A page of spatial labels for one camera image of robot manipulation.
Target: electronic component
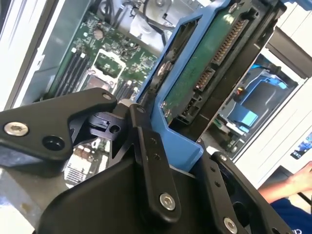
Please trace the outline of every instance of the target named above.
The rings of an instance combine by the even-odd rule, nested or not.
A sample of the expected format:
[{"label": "electronic component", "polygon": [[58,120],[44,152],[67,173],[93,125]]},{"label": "electronic component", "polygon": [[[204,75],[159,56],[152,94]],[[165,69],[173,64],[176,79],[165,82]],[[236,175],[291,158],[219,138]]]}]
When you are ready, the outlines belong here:
[{"label": "electronic component", "polygon": [[197,141],[285,10],[278,0],[214,1],[177,25],[137,98],[153,109],[153,129],[164,139],[171,165],[189,171],[201,157],[205,149]]},{"label": "electronic component", "polygon": [[84,53],[88,63],[79,74],[78,84],[68,83],[72,87],[70,89],[72,92],[86,88],[90,75],[109,84],[111,92],[117,87],[116,84],[120,79],[144,81],[157,60],[156,56],[135,41],[109,24],[101,22],[94,14],[87,13],[86,20],[78,29],[51,85],[47,95],[50,98],[55,97],[56,91],[60,89],[62,74],[71,64],[73,48],[79,53]]},{"label": "electronic component", "polygon": [[96,40],[101,40],[103,39],[104,37],[104,33],[102,30],[100,29],[96,29],[94,32],[93,32],[93,36]]},{"label": "electronic component", "polygon": [[89,70],[93,72],[94,76],[110,84],[111,88],[114,89],[125,68],[126,63],[121,61],[119,56],[113,52],[100,49]]}]

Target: metal screw head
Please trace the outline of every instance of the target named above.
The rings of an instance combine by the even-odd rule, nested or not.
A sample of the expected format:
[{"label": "metal screw head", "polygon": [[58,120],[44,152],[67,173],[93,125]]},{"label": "metal screw head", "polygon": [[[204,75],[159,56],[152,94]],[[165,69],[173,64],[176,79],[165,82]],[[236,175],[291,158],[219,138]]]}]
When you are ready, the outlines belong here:
[{"label": "metal screw head", "polygon": [[103,97],[105,97],[105,98],[108,99],[108,100],[112,100],[112,97],[109,96],[108,94],[103,94]]},{"label": "metal screw head", "polygon": [[170,110],[167,110],[164,114],[164,116],[167,118],[170,115]]},{"label": "metal screw head", "polygon": [[168,211],[173,211],[176,208],[176,202],[174,198],[167,193],[161,194],[159,201],[160,204]]},{"label": "metal screw head", "polygon": [[156,0],[156,5],[162,7],[165,4],[164,0]]},{"label": "metal screw head", "polygon": [[237,226],[230,218],[224,218],[223,220],[225,227],[230,231],[232,234],[237,234]]},{"label": "metal screw head", "polygon": [[223,161],[228,160],[224,155],[220,155],[220,158],[221,158]]},{"label": "metal screw head", "polygon": [[162,104],[160,105],[160,107],[163,108],[166,105],[167,105],[167,103],[165,101],[163,101]]},{"label": "metal screw head", "polygon": [[26,124],[20,122],[10,122],[4,126],[4,131],[12,136],[22,137],[29,132]]},{"label": "metal screw head", "polygon": [[238,4],[237,4],[237,2],[235,2],[235,3],[230,7],[229,13],[232,14],[232,13],[236,10],[237,7],[238,7]]}]

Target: green circuit board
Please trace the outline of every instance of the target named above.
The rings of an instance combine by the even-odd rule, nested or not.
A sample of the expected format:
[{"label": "green circuit board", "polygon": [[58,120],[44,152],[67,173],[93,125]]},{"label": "green circuit board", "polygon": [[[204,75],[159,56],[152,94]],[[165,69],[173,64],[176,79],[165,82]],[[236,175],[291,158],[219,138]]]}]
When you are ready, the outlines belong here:
[{"label": "green circuit board", "polygon": [[[103,22],[96,15],[87,13],[60,65],[50,93],[57,89],[60,77],[71,59],[72,48],[76,48],[90,58],[89,67],[94,65],[104,74],[115,78],[122,70],[122,66],[107,55],[113,54],[125,65],[120,75],[122,80],[144,81],[157,60],[157,56],[142,48],[134,40]],[[104,50],[105,54],[98,54],[99,50]]]},{"label": "green circuit board", "polygon": [[[247,23],[246,20],[239,21],[238,18],[248,7],[247,4],[238,5],[235,12],[231,14],[229,8],[225,8],[214,18],[191,59],[165,98],[166,105],[163,105],[162,110],[167,123],[171,123],[180,114],[181,110],[178,109],[181,109],[181,106],[185,107],[182,103],[186,93],[192,90],[193,87],[200,88],[200,82],[209,82],[211,77],[208,77],[208,75],[213,75],[212,72],[208,73],[209,63],[213,60],[216,64],[222,62],[221,60],[224,59],[223,56],[232,45],[232,41]],[[202,79],[201,76],[205,72],[208,75],[206,80],[202,81],[200,79]]]}]

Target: black plastic bracket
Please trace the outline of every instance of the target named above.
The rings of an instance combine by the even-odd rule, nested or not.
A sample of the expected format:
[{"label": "black plastic bracket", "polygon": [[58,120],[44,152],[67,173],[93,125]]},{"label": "black plastic bracket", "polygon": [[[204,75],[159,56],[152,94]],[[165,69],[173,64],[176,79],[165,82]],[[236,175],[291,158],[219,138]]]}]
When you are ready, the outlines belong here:
[{"label": "black plastic bracket", "polygon": [[[73,153],[73,142],[92,114],[112,111],[113,95],[100,88],[7,110],[0,115],[0,165],[39,176],[62,172]],[[25,126],[22,136],[20,126]]]},{"label": "black plastic bracket", "polygon": [[218,164],[210,159],[210,155],[206,151],[192,168],[192,173],[200,184],[203,207],[209,214],[207,231],[214,230],[214,233],[223,234],[231,233],[225,225],[227,220],[231,220],[235,224],[235,226],[232,226],[232,232],[247,234],[247,231],[236,217]]},{"label": "black plastic bracket", "polygon": [[221,152],[216,152],[211,156],[211,159],[216,162],[223,174],[223,179],[228,182],[227,189],[228,193],[231,194],[232,203],[239,203],[245,207],[244,217],[237,218],[241,223],[244,223],[242,218],[248,219],[253,234],[292,233],[282,218],[228,157]]},{"label": "black plastic bracket", "polygon": [[[149,112],[133,104],[126,119],[128,137],[111,159],[110,166],[134,155],[136,191],[143,219],[150,224],[176,223],[181,216],[181,205],[161,137],[152,130]],[[175,205],[172,210],[161,205],[162,194],[168,194],[173,199]]]}]

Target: blue plastic bracket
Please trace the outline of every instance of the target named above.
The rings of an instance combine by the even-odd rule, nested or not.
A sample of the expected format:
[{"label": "blue plastic bracket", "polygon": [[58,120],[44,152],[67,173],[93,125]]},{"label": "blue plastic bracket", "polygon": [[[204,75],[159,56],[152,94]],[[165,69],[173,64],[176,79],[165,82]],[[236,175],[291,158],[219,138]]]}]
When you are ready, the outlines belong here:
[{"label": "blue plastic bracket", "polygon": [[190,37],[188,43],[184,47],[181,55],[175,62],[172,70],[166,77],[162,87],[159,90],[159,93],[156,97],[151,122],[153,130],[158,132],[161,135],[161,139],[165,148],[165,152],[168,158],[168,161],[174,167],[184,170],[190,171],[193,165],[197,162],[197,160],[202,156],[204,150],[199,144],[194,141],[187,139],[186,137],[180,135],[179,133],[171,130],[168,127],[168,123],[164,117],[164,114],[161,110],[161,104],[163,103],[164,99],[166,98],[167,94],[173,87],[174,83],[176,82],[177,78],[183,71],[184,67],[186,66],[187,62],[191,58],[193,52],[195,51],[196,47],[200,43],[202,37],[206,33],[210,23],[214,19],[216,13],[228,6],[229,0],[216,0],[209,4],[207,7],[200,9],[197,12],[194,12],[192,15],[182,18],[179,23],[177,24],[172,36],[170,37],[168,43],[166,44],[160,58],[158,59],[156,66],[153,68],[152,72],[150,73],[149,77],[146,79],[145,83],[141,90],[145,89],[145,86],[148,84],[148,81],[156,72],[159,64],[161,63],[163,57],[165,56],[171,42],[175,38],[180,26],[191,22],[193,20],[198,21],[198,25],[194,30],[192,36]]}]

